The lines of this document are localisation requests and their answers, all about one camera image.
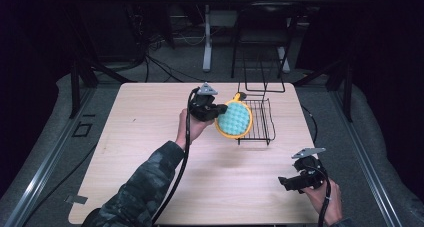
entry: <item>camouflage jacket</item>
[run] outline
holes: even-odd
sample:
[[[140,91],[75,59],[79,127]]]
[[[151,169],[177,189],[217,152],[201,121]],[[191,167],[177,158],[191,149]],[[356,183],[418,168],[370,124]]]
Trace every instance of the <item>camouflage jacket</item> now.
[[[97,214],[87,217],[83,226],[152,226],[153,215],[183,158],[184,152],[177,144],[166,142],[137,168],[100,211],[97,209]]]

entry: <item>light wood tabletop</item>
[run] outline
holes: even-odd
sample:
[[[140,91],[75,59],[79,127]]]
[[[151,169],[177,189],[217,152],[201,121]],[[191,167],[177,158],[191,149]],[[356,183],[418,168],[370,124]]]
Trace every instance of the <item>light wood tabletop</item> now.
[[[69,221],[81,224],[117,193],[137,167],[168,140],[175,140],[179,113],[192,89],[203,83],[128,83],[121,86],[78,192]],[[237,83],[209,83],[215,104],[231,100]],[[278,89],[280,84],[269,84]],[[267,92],[275,139],[241,141],[211,125],[193,142],[182,180],[156,224],[253,225],[316,223],[308,198],[286,191],[278,176],[297,176],[291,159],[313,147],[296,91]]]

